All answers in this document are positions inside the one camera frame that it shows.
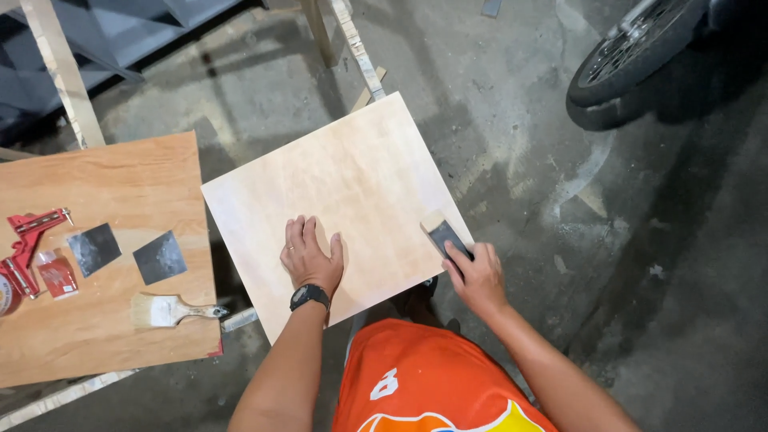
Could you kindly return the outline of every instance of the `red packet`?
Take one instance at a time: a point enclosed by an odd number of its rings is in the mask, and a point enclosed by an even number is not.
[[[66,257],[53,251],[40,252],[35,260],[38,273],[54,300],[61,300],[78,293],[74,272]]]

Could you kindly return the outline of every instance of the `hand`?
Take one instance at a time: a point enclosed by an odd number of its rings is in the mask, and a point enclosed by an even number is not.
[[[288,220],[286,245],[280,252],[280,262],[288,269],[293,289],[314,284],[331,298],[344,273],[341,234],[335,233],[331,237],[331,258],[328,258],[317,243],[316,223],[314,216],[306,223],[304,216]]]
[[[442,267],[448,271],[456,289],[456,294],[462,298],[472,312],[483,321],[509,306],[504,295],[504,272],[493,244],[477,243],[472,253],[475,260],[470,261],[450,241],[445,242],[445,251],[456,263],[449,259],[442,262]],[[456,267],[464,274],[464,279]]]

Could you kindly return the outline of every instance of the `black wristwatch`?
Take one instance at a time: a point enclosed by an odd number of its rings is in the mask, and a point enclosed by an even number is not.
[[[307,301],[314,300],[326,305],[326,311],[331,307],[331,300],[328,298],[328,294],[317,285],[306,284],[303,287],[299,287],[293,296],[290,298],[290,310],[295,311],[297,307],[305,304]]]

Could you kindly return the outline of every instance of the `wooden brush handle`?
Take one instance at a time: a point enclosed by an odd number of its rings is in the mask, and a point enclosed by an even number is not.
[[[225,307],[217,306],[215,304],[208,306],[189,306],[187,308],[187,316],[197,315],[198,317],[219,318],[229,313],[230,312]]]

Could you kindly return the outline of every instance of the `person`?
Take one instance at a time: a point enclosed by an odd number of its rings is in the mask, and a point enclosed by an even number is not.
[[[327,257],[315,226],[314,217],[289,220],[280,260],[295,288],[318,286],[333,299],[343,274],[341,238],[339,233],[332,236]],[[456,293],[504,344],[543,411],[461,335],[387,318],[368,324],[352,339],[334,432],[639,430],[607,392],[507,302],[502,265],[492,244],[475,244],[474,261],[449,242],[445,249],[453,262],[444,260],[443,267]],[[293,310],[243,392],[229,432],[312,430],[326,315],[320,300]]]

